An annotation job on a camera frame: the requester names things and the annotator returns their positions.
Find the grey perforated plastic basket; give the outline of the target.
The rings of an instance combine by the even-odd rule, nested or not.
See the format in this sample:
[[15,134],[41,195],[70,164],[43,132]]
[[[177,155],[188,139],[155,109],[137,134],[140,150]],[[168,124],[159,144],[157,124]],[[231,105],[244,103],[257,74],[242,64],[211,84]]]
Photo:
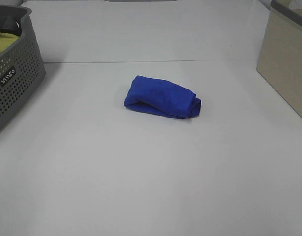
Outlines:
[[0,5],[0,17],[12,16],[22,34],[0,58],[0,132],[22,109],[45,78],[45,66],[31,23],[31,9]]

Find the blue microfiber towel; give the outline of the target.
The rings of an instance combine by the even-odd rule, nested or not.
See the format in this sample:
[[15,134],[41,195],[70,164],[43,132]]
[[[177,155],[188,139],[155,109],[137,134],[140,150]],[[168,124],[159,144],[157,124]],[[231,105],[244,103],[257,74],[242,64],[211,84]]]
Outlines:
[[191,90],[173,82],[136,76],[124,106],[137,112],[186,119],[200,114],[201,100]]

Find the dark grey towel in basket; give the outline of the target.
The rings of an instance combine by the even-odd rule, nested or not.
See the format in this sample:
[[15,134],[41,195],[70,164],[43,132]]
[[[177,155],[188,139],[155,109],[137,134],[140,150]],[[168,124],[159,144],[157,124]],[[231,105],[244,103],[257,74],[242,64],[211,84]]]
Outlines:
[[12,16],[0,17],[0,33],[8,33],[16,36],[21,36],[22,30],[20,24]]

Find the beige storage bin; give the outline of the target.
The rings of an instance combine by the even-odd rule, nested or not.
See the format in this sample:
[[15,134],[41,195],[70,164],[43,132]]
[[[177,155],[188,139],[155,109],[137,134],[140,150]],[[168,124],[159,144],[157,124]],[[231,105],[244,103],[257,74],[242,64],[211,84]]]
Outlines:
[[256,70],[302,118],[302,0],[273,0]]

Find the yellow-green towel in basket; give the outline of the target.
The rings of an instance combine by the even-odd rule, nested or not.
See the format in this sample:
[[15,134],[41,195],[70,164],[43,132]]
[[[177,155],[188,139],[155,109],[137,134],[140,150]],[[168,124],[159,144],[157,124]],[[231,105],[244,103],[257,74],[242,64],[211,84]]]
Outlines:
[[0,58],[8,55],[8,48],[19,40],[19,36],[0,32]]

